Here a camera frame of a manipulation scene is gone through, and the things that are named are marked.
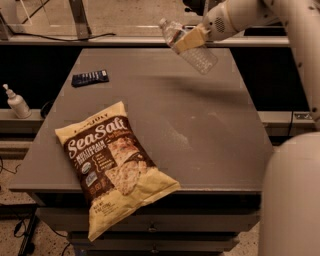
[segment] chip bag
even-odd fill
[[[55,132],[90,205],[91,242],[141,206],[180,188],[142,148],[122,102]]]

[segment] gray table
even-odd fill
[[[36,199],[44,220],[52,195],[81,194],[54,129],[123,101],[140,143],[181,183],[176,194],[259,194],[271,143],[231,53],[211,51],[219,62],[202,76],[170,49],[83,50],[10,189]],[[101,69],[110,82],[71,86],[73,74]]]

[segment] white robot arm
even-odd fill
[[[204,17],[209,40],[229,38],[275,18],[283,23],[314,121],[320,119],[319,0],[226,0]]]
[[[226,0],[210,10],[209,40],[275,15],[284,25],[313,120],[320,121],[320,1]],[[320,132],[275,150],[263,182],[259,256],[320,255]]]

